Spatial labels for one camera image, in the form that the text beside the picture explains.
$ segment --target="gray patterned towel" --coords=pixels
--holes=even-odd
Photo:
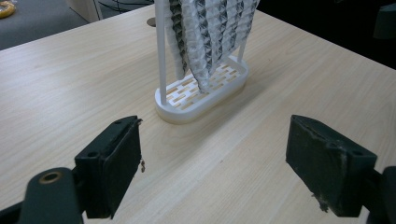
[[[190,69],[201,91],[216,68],[248,38],[258,0],[163,0],[177,79]]]

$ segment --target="cloth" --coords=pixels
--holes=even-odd
[[[258,0],[164,0],[165,30],[177,79],[190,69],[201,91],[246,41]]]

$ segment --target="towel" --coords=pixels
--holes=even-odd
[[[258,0],[164,0],[165,30],[181,80],[206,92],[216,68],[246,41]]]

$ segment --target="dish rack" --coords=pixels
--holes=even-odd
[[[200,92],[192,74],[166,86],[163,0],[155,1],[155,17],[160,69],[160,88],[155,91],[155,102],[163,120],[175,124],[191,122],[245,85],[248,66],[242,57],[246,42],[240,45],[238,57],[230,56],[216,69],[209,79],[207,92]]]

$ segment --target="table surface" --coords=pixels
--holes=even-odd
[[[290,116],[372,150],[382,172],[396,164],[395,70],[258,11],[245,88],[192,123],[169,124],[155,110],[153,16],[144,7],[0,51],[0,209],[41,171],[73,168],[112,121],[137,115],[146,172],[112,221],[87,223],[365,223],[365,209],[321,212],[286,164]]]

